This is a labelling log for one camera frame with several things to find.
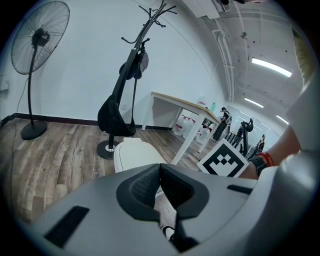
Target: fan pole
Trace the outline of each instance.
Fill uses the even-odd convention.
[[[33,48],[34,48],[34,52],[33,52],[31,63],[30,63],[29,79],[28,79],[28,107],[29,107],[30,122],[32,126],[34,126],[35,123],[34,123],[34,118],[32,117],[32,109],[31,109],[31,77],[32,77],[32,72],[35,65],[38,46],[35,45]]]
[[[32,116],[31,77],[34,69],[38,46],[35,45],[33,48],[34,48],[34,52],[33,52],[31,63],[30,63],[29,79],[28,79],[28,108],[29,108],[29,115],[30,115],[30,123],[27,124],[25,127],[23,127],[23,129],[21,130],[21,138],[24,140],[33,140],[35,138],[38,138],[47,130],[47,124],[45,122],[42,122],[42,121],[34,122],[34,118]]]

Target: white sleeve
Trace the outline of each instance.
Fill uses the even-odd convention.
[[[320,70],[305,84],[297,101],[286,113],[303,150],[320,147]]]

